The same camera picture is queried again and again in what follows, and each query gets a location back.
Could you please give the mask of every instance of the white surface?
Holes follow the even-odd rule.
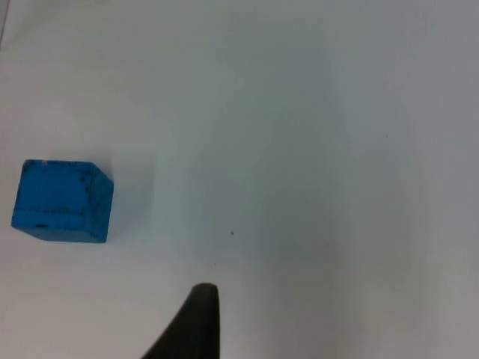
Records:
[[[0,358],[476,358],[479,2],[12,0]],[[114,177],[106,245],[9,227],[22,161]]]

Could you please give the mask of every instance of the block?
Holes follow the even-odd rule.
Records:
[[[91,162],[28,159],[12,227],[46,241],[104,243],[112,199],[113,182]]]

